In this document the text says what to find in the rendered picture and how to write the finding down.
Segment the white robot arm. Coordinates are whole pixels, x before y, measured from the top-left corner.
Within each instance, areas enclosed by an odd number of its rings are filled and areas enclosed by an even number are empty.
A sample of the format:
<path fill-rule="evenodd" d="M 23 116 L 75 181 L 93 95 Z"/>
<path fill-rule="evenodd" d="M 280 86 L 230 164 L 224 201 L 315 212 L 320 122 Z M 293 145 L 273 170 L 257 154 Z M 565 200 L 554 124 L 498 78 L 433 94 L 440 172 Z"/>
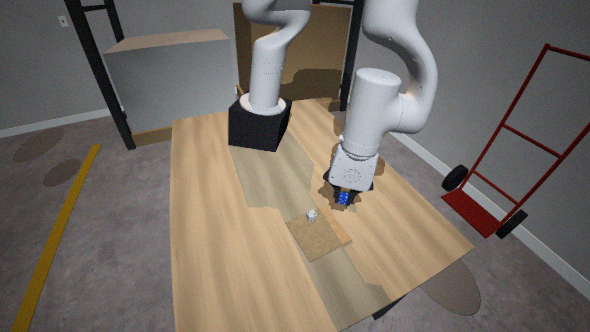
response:
<path fill-rule="evenodd" d="M 364 36 L 402 58 L 409 84 L 406 94 L 400 94 L 402 81 L 395 74 L 375 68 L 356 71 L 343 135 L 339 136 L 342 147 L 352 154 L 373 156 L 387 132 L 416 134 L 428 121 L 438 71 L 416 26 L 419 2 L 365 0 Z M 253 23 L 280 27 L 255 41 L 250 89 L 241 96 L 240 105 L 254 114 L 280 114 L 286 108 L 279 93 L 287 49 L 310 20 L 310 0 L 242 0 L 242 11 Z"/>

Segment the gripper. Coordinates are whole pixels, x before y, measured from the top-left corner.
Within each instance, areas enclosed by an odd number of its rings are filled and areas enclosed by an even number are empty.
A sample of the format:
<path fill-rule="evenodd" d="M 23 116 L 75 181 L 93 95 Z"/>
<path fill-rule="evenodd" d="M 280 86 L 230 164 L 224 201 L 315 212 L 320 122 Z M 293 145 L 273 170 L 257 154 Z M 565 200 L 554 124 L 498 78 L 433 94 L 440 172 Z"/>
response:
<path fill-rule="evenodd" d="M 377 162 L 378 152 L 373 156 L 358 156 L 345 150 L 340 142 L 331 167 L 323 174 L 323 179 L 334 188 L 335 203 L 339 199 L 340 186 L 350 189 L 347 206 L 353 202 L 357 194 L 372 191 Z"/>

